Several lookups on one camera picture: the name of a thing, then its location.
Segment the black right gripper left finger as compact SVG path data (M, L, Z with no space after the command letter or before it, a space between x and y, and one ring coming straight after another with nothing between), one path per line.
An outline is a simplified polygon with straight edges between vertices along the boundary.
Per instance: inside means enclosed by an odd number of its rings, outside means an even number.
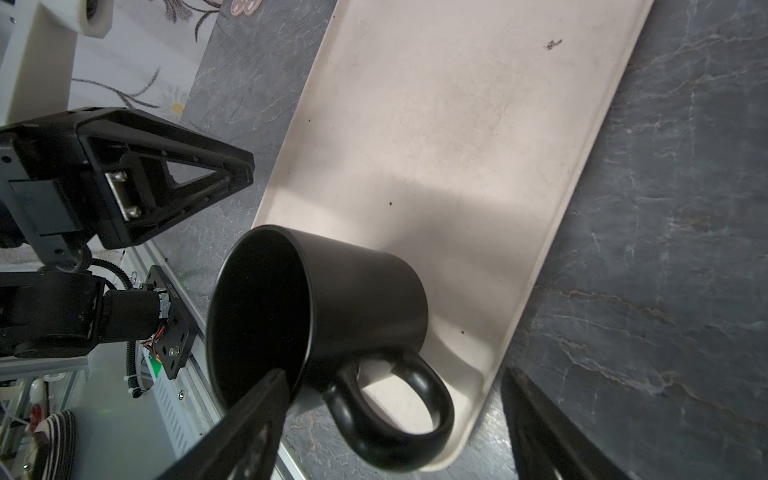
M269 479L289 406L283 370L269 371L161 479Z

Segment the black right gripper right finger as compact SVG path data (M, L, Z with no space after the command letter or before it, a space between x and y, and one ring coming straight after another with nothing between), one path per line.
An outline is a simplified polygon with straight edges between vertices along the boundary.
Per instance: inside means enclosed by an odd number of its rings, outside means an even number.
M501 377L500 395L520 479L627 479L518 368Z

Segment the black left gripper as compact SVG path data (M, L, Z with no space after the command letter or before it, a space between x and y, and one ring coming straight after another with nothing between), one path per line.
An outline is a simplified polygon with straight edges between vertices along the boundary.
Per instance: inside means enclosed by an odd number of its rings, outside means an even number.
M84 268L99 237L139 245L253 182L254 157L126 108L47 115L1 129L1 245Z

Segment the black mug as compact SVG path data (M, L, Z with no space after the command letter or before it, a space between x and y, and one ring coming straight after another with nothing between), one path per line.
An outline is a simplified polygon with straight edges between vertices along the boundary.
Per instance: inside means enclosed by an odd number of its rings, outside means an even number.
M446 446L455 410L421 357L428 301L399 257L278 225L248 231L220 270L207 315L212 389L233 408L265 375L285 373L289 407L324 403L347 444L367 463L407 472ZM426 433L400 430L367 403L366 361L386 363L429 412Z

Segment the pink flower shaped coaster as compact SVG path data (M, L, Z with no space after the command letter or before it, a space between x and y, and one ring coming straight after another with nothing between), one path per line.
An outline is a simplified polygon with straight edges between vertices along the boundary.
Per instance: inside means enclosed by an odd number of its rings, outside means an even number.
M253 15L261 6L263 0L232 0L230 12L233 17Z

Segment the beige serving tray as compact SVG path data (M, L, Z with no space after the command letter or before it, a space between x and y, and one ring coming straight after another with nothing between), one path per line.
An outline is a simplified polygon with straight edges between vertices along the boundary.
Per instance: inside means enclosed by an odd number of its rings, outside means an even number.
M256 224L390 252L465 447L651 10L648 1L340 1Z

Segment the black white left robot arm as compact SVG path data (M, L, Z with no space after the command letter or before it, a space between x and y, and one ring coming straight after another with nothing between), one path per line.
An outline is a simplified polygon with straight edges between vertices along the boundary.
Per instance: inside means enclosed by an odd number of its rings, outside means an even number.
M146 112L91 107L1 130L1 245L35 272L1 277L1 353L66 358L150 337L155 290L94 275L89 248L142 244L253 181L253 155Z

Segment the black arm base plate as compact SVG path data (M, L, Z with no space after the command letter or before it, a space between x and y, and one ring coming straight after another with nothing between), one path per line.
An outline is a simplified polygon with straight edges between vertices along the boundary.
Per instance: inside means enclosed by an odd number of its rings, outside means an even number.
M142 345L162 365L166 377L174 380L186 365L201 329L179 290L160 266L149 269L145 285L159 294L160 323L153 336Z

